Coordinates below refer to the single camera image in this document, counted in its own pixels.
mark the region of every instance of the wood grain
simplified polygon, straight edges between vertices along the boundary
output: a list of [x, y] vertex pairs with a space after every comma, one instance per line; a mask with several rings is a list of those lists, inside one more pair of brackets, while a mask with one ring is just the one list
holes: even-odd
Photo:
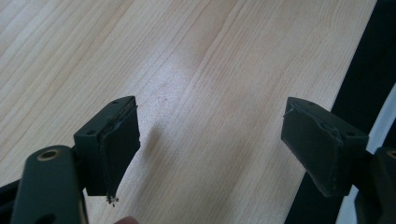
[[354, 1], [0, 2], [0, 185], [135, 95], [142, 147], [91, 223], [281, 223], [303, 167], [288, 96], [330, 109], [374, 7]]

